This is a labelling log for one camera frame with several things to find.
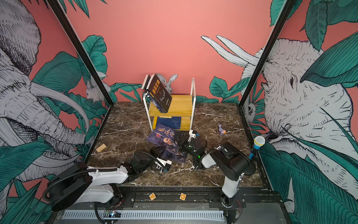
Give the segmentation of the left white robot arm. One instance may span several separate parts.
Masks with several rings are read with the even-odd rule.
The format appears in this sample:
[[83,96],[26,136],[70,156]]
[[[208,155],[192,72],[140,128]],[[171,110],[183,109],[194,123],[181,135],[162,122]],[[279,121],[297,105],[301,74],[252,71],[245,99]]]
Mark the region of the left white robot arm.
[[79,162],[57,175],[47,185],[42,198],[49,202],[52,211],[61,211],[77,203],[94,203],[105,208],[126,204],[127,195],[119,185],[137,179],[147,168],[168,172],[172,162],[162,160],[157,149],[137,151],[118,167],[95,168]]

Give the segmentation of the purple book yellow label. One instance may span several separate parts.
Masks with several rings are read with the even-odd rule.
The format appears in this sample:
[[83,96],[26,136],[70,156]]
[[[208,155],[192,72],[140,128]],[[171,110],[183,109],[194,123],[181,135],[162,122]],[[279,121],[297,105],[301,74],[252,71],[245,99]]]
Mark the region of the purple book yellow label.
[[145,91],[145,94],[149,97],[151,102],[157,107],[157,109],[159,110],[160,113],[165,112],[163,110],[163,108],[161,107],[161,105],[158,103],[158,101],[155,99],[155,97],[149,91]]

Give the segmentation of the black book yellow title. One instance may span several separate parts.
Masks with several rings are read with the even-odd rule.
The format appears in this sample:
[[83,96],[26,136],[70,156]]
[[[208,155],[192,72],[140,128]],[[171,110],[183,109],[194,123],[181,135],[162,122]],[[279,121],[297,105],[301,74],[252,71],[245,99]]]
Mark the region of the black book yellow title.
[[172,96],[157,74],[151,75],[146,90],[158,102],[158,105],[161,106],[163,113],[168,113],[172,102]]

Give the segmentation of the blue book yellow label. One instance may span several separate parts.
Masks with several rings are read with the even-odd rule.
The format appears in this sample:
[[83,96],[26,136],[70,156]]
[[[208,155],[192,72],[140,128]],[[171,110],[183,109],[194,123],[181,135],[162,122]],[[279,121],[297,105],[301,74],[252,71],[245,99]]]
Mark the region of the blue book yellow label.
[[161,124],[172,129],[181,129],[181,117],[158,117],[156,125]]

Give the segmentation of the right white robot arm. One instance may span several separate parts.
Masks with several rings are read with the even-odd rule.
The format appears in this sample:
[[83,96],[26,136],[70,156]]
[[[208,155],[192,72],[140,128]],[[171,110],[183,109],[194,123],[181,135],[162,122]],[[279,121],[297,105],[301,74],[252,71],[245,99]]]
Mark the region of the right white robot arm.
[[240,150],[229,142],[219,145],[208,152],[202,145],[203,139],[188,138],[183,140],[180,148],[192,156],[195,169],[208,169],[217,166],[225,175],[221,190],[221,203],[232,207],[240,198],[239,185],[243,176],[251,176],[256,172],[255,164]]

